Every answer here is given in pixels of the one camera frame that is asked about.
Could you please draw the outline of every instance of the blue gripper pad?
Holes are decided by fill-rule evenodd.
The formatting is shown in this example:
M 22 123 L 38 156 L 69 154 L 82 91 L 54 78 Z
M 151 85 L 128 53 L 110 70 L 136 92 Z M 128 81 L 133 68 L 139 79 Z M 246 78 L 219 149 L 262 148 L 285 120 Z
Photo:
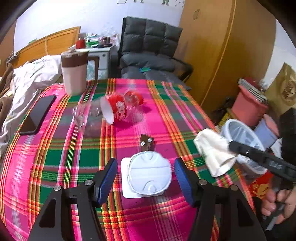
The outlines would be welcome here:
M 117 174 L 117 168 L 118 168 L 117 161 L 114 160 L 112 162 L 110 168 L 107 170 L 107 173 L 105 174 L 104 179 L 103 179 L 102 184 L 99 189 L 99 197 L 98 197 L 97 202 L 100 205 L 107 202 L 109 193 L 110 193 L 111 188 L 113 186 L 115 176 Z
M 174 166 L 175 174 L 177 176 L 177 180 L 179 182 L 185 200 L 192 206 L 194 204 L 194 200 L 192 196 L 192 187 L 190 185 L 190 180 L 188 175 L 186 174 L 187 167 L 181 158 L 177 158 L 175 160 Z

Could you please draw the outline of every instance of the phone screen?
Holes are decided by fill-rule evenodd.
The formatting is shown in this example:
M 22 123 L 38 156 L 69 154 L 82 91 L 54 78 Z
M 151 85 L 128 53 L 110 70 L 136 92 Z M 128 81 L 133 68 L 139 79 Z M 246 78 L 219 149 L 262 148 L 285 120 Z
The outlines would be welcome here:
M 20 129 L 20 135 L 36 134 L 49 111 L 52 103 L 56 99 L 55 95 L 40 98 L 33 107 Z

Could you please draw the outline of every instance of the metal bolt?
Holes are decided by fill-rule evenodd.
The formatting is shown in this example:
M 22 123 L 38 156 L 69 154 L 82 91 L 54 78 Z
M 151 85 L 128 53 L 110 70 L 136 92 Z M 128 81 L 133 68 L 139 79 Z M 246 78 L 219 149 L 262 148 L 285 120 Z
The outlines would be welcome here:
M 93 181 L 88 179 L 84 183 L 85 183 L 85 185 L 90 186 L 91 184 L 93 184 Z
M 231 185 L 231 186 L 230 186 L 230 189 L 231 189 L 232 191 L 237 191 L 239 188 L 238 188 L 236 185 Z
M 206 184 L 207 184 L 207 181 L 206 181 L 205 179 L 201 179 L 201 180 L 199 181 L 199 184 L 200 184 L 200 185 L 206 185 Z
M 57 185 L 57 186 L 54 187 L 54 190 L 55 190 L 55 191 L 59 191 L 59 190 L 61 190 L 61 188 L 62 188 L 62 187 L 61 187 L 60 185 Z

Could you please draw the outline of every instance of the cabinet knob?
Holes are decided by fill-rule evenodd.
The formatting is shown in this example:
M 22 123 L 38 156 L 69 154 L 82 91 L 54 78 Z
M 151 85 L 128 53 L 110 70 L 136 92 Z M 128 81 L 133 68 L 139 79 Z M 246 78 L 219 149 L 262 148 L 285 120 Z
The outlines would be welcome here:
M 198 18 L 198 14 L 200 12 L 200 9 L 196 10 L 194 13 L 193 13 L 193 20 L 196 20 Z

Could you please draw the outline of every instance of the pink bucket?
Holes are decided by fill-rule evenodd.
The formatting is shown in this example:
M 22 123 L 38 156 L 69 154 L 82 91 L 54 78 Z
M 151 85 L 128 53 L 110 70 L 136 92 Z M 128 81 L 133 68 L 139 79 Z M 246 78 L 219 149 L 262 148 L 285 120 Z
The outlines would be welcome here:
M 240 121 L 255 127 L 267 112 L 268 107 L 256 99 L 245 87 L 239 85 L 240 93 L 232 107 L 233 113 Z

